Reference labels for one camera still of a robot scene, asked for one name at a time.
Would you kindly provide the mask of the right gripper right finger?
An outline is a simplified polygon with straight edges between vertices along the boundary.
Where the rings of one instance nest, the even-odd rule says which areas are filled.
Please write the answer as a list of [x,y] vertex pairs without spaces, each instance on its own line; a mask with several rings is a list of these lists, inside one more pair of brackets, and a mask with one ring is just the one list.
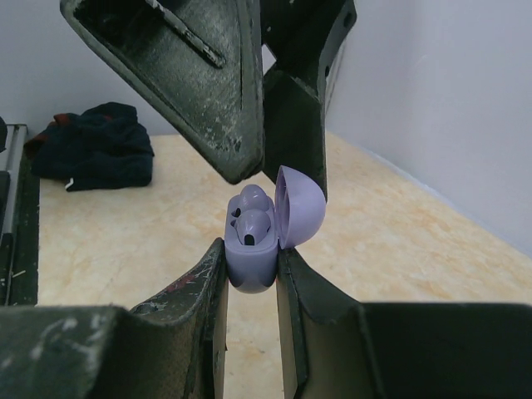
[[528,398],[531,308],[361,303],[294,249],[278,256],[287,398]]

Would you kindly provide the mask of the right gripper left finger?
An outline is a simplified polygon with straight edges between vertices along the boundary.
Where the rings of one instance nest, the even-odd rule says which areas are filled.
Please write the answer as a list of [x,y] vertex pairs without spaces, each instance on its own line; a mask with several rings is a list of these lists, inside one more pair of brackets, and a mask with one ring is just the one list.
[[220,398],[228,279],[216,239],[187,273],[132,309],[5,307],[4,398]]

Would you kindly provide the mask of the purple earbud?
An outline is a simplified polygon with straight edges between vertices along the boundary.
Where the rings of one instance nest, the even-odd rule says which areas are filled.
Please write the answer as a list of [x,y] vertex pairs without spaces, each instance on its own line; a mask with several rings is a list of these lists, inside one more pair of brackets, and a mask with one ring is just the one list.
[[230,213],[235,218],[247,210],[257,209],[266,212],[270,208],[270,198],[260,186],[255,184],[243,187],[240,194],[235,196],[234,203],[229,207]]
[[267,236],[271,220],[265,211],[250,209],[236,219],[234,227],[242,245],[255,246]]

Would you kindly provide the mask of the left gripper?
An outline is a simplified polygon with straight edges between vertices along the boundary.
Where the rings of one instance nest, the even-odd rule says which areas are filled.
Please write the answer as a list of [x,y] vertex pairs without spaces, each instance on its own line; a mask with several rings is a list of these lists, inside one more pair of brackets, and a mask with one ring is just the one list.
[[[328,193],[327,80],[354,1],[69,0],[60,11],[227,182],[262,168],[275,181],[285,165]],[[275,57],[264,79],[261,29]]]

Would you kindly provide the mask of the purple earbud charging case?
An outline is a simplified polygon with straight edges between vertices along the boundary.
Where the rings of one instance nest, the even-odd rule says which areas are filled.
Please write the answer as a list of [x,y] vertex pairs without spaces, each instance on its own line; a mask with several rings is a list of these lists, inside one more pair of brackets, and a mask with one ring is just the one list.
[[325,195],[310,177],[282,165],[278,170],[271,208],[266,211],[271,228],[255,246],[242,245],[228,202],[224,227],[229,281],[242,293],[262,293],[271,287],[278,270],[278,252],[309,241],[321,228],[326,214]]

